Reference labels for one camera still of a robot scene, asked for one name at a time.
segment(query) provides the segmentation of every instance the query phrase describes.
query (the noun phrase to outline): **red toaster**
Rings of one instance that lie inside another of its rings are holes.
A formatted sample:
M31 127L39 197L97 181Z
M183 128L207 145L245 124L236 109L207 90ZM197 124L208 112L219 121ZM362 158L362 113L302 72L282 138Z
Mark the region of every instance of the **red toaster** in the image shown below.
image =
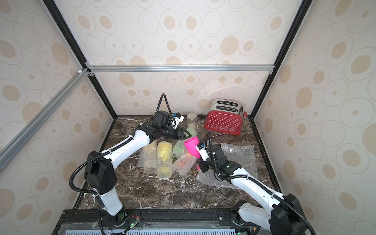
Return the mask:
M240 135L243 123L243 106L232 100L215 99L205 121L205 128L217 132Z

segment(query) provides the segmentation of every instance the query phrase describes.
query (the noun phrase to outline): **marble countertop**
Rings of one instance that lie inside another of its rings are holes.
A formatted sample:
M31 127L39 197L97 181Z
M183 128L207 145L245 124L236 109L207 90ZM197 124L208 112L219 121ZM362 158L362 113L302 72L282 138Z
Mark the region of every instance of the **marble countertop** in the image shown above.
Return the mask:
M149 118L150 116L118 117L105 149L122 141L133 132L137 125L144 123ZM196 130L199 139L205 139L204 121L205 119L200 120L197 118ZM179 126L187 126L186 118ZM247 119L243 119L240 135L212 132L212 140L217 143L229 143L239 146L253 145L258 179L274 189L252 127ZM164 141L176 143L176 140L164 139ZM239 200L246 200L255 206L260 206L243 190L208 186L199 182L196 179L198 174L197 163L185 177L181 177L176 172L169 179L159 179L155 174L147 175L142 168L137 167L139 154L140 150L123 161L115 170L118 179L116 191L125 208L230 208ZM98 202L87 194L79 202L78 209L95 209L98 206Z

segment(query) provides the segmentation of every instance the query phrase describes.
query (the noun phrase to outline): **power cord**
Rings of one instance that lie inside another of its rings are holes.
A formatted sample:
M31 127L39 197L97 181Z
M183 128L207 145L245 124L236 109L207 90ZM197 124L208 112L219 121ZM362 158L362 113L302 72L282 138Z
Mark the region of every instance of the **power cord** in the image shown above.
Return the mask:
M209 148L210 148L210 154L213 152L212 149L212 143L211 143L211 133L209 132ZM213 156L213 163L214 163L214 168L218 172L218 164L217 164L217 156L215 154L211 154ZM230 176L230 177L223 177L221 175L218 175L218 178L221 180L232 180L236 178L246 178L247 180L250 180L260 186L265 192L267 192L269 195L272 195L273 192L271 192L268 188L266 188L262 183L257 181L254 178L248 177L248 175L244 174L239 174L235 176ZM308 220L300 213L298 212L293 206L291 206L289 203L287 203L284 199L274 195L273 198L277 199L280 203L284 204L286 207L288 207L292 212L294 212L300 220L305 224L305 226L308 228L308 230L311 232L312 235L316 235L314 229L312 228L311 224L308 222Z

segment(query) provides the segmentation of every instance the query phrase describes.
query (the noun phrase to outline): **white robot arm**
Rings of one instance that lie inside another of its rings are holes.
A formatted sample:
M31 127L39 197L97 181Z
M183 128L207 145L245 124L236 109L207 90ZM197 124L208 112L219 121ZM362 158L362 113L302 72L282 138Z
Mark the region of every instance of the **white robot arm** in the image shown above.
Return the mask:
M233 208L233 221L236 224L251 222L274 234L304 234L307 228L315 234L306 220L299 201L295 196L277 192L251 176L235 161L228 161L220 144L205 146L199 143L196 150L200 153L199 167L202 172L214 170L219 180L226 180L244 190L254 198L262 208L246 201L238 202Z
M125 212L116 192L114 169L131 154L160 137L178 140L190 138L191 134L187 130L177 127L183 120L184 117L179 113L170 114L157 109L152 119L138 126L133 135L101 153L91 152L88 160L73 172L69 180L70 187L77 192L93 193L110 215L113 225L121 226L125 221ZM296 197L272 190L236 162L228 161L220 144L210 145L209 148L200 143L196 149L201 156L198 162L203 172L214 170L219 179L227 180L244 190L262 206L259 208L246 201L238 202L232 208L235 224L251 222L270 230L273 235L302 235L307 228L311 234L315 234ZM79 189L73 184L74 177L84 167L84 178L93 190Z
M164 113L162 111L158 111L158 112L159 112L158 115L165 115L165 117L169 116L166 112ZM173 114L173 117L174 119L172 119L171 121L168 121L168 127L172 127L172 129L174 130L171 130L171 128L166 127L165 129L162 129L165 131L164 133L176 133L176 135L171 136L172 138L177 138L177 139L189 138L190 137L189 133L187 136L185 135L182 136L181 134L186 133L185 131L179 130L179 129L176 131L178 124L184 120L184 117L180 115L179 113ZM156 130L154 130L154 127L152 125L153 123L151 125L148 125L148 124L145 124L145 126L141 125L140 130L136 130L134 136L130 135L128 138L124 139L117 145L101 152L101 153L110 152L109 154L104 156L104 158L106 158L112 163L113 169L116 169L120 165L120 163L122 163L125 159L127 159L134 152L148 145L149 143L153 142L156 139L156 137L159 138L159 134L160 134L159 132L156 133L158 136L153 136L153 134L150 134L150 131L152 131L152 133L156 132ZM111 216L115 216L123 208L123 204L119 200L115 186L110 191L108 191L107 193L103 193L103 194L98 192L98 190L95 187L93 187L93 189L98 193L97 194L97 197L99 197L98 201L101 202L102 208L106 210L107 213L110 214Z

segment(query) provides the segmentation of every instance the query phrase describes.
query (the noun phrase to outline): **pink cup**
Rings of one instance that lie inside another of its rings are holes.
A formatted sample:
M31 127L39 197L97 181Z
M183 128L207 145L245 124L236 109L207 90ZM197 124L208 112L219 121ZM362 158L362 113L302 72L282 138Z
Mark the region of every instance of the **pink cup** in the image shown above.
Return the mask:
M200 158L200 153L196 149L196 145L200 143L197 136L190 138L186 142L184 142L185 147L187 148L188 152L192 154L193 156Z

